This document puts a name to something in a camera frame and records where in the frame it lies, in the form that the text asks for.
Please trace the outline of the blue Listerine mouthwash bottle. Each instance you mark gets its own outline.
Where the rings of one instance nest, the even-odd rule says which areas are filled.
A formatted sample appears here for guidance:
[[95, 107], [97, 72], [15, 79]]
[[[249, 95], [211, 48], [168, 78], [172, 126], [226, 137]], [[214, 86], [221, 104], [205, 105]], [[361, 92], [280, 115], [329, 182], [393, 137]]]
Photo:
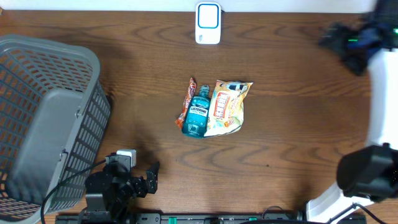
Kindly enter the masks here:
[[208, 85], [202, 85], [199, 93], [193, 97], [182, 127], [184, 135], [193, 138], [204, 137], [210, 107], [209, 91]]

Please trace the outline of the orange red snack stick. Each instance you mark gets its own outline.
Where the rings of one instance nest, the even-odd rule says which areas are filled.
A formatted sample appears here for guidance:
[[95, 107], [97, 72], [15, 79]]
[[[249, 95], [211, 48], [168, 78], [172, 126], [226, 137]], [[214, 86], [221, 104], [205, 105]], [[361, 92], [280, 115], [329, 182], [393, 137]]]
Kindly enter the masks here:
[[197, 90], [197, 83], [194, 80], [194, 78], [191, 78], [189, 81], [188, 90], [186, 92], [185, 99], [183, 101], [182, 112], [180, 116], [175, 120], [175, 124], [180, 129], [183, 128], [183, 124], [185, 122], [185, 118], [187, 116], [190, 103], [192, 102], [192, 99], [195, 96], [196, 90]]

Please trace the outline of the yellow snack bag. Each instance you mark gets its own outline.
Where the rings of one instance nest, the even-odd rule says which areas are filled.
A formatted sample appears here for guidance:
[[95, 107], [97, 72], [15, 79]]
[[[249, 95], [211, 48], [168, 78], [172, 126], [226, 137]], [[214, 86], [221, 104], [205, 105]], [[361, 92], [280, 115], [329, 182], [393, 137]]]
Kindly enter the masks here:
[[239, 131], [244, 123], [243, 101], [253, 82], [217, 80], [211, 97], [205, 138]]

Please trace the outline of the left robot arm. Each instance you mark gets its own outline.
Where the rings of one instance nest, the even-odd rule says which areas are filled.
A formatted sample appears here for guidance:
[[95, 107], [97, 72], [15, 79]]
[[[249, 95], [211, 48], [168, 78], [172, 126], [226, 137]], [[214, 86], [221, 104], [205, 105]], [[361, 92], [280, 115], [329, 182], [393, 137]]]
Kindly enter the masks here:
[[130, 202], [155, 194], [158, 188], [160, 163], [146, 170], [146, 176], [131, 175], [130, 156], [106, 156], [103, 170], [88, 176], [86, 187], [86, 220], [83, 223], [135, 223], [128, 211]]

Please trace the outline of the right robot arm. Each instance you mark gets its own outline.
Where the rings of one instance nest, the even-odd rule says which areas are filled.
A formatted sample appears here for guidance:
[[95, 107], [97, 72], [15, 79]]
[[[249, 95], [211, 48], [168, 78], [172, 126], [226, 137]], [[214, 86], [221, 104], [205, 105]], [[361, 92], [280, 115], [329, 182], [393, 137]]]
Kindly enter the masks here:
[[355, 75], [369, 72], [365, 147], [341, 158], [336, 182], [307, 202], [307, 223], [338, 223], [357, 209], [397, 198], [397, 0], [378, 0], [358, 28], [336, 22], [319, 44]]

